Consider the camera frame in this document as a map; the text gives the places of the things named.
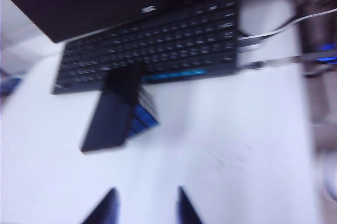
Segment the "monitor logo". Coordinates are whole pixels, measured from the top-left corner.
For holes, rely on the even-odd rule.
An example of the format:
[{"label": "monitor logo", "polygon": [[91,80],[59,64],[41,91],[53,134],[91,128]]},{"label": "monitor logo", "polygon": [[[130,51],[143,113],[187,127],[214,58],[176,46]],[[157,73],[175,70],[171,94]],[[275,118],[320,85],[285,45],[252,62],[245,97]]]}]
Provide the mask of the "monitor logo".
[{"label": "monitor logo", "polygon": [[152,12],[152,11],[155,11],[156,9],[157,9],[156,6],[151,5],[149,7],[142,8],[142,13]]}]

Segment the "blue light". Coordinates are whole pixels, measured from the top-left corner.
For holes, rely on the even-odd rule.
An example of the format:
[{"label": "blue light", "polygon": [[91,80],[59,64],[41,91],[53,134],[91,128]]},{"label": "blue light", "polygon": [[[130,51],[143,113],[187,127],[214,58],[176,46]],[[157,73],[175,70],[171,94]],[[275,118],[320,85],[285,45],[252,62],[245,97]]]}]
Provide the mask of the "blue light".
[{"label": "blue light", "polygon": [[321,51],[327,51],[327,50],[332,50],[332,49],[334,49],[336,46],[335,46],[335,44],[333,44],[333,43],[328,43],[328,44],[325,44],[325,45],[323,45],[323,46],[321,46]]},{"label": "blue light", "polygon": [[170,79],[170,78],[175,78],[175,77],[201,75],[201,74],[206,74],[206,73],[207,73],[206,70],[188,70],[188,71],[180,71],[180,72],[174,72],[174,73],[144,76],[142,77],[142,81]]},{"label": "blue light", "polygon": [[327,61],[333,61],[333,60],[337,60],[337,57],[322,57],[317,59],[317,61],[319,62],[327,62]]}]

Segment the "white wall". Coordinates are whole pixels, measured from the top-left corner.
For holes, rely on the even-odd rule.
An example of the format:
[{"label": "white wall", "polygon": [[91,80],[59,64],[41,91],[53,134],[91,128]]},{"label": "white wall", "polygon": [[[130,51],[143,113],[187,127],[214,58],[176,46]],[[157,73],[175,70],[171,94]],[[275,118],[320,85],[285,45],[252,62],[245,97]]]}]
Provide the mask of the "white wall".
[{"label": "white wall", "polygon": [[59,53],[55,45],[10,0],[0,0],[1,69],[8,74],[22,73],[40,59]]}]

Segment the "white cable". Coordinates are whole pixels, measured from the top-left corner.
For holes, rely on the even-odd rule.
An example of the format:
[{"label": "white cable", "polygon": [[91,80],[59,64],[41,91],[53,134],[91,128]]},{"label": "white cable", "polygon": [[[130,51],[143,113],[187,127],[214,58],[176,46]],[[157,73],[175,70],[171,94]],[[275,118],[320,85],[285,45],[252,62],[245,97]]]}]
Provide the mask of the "white cable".
[{"label": "white cable", "polygon": [[326,12],[319,12],[319,13],[308,15],[308,16],[305,16],[305,17],[300,17],[296,20],[293,20],[292,22],[288,23],[288,25],[285,25],[284,27],[282,27],[280,29],[274,30],[274,31],[269,32],[269,33],[264,33],[264,34],[252,35],[252,36],[247,36],[247,37],[239,37],[239,40],[242,41],[242,40],[250,40],[252,38],[261,38],[261,37],[271,36],[271,35],[274,35],[276,33],[280,33],[282,31],[288,29],[290,26],[292,26],[294,24],[297,24],[298,22],[300,22],[302,20],[306,20],[306,19],[311,18],[311,17],[317,17],[317,16],[321,16],[321,15],[325,15],[325,14],[330,14],[330,13],[333,13],[333,12],[337,12],[337,8],[331,9],[331,10],[326,11]]}]

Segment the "white desk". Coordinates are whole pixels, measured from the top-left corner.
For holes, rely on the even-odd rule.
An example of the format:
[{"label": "white desk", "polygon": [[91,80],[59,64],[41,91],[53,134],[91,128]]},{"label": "white desk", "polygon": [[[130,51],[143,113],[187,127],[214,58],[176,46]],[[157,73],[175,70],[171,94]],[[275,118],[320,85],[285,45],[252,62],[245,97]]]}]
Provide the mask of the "white desk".
[{"label": "white desk", "polygon": [[[284,0],[250,0],[242,25],[268,31],[291,14]],[[297,43],[293,28],[241,63],[297,55]],[[99,92],[51,95],[59,59],[36,65],[2,110],[2,222],[80,223],[118,187],[119,223],[172,224],[183,185],[205,224],[321,223],[299,65],[147,86],[161,125],[84,155]]]}]

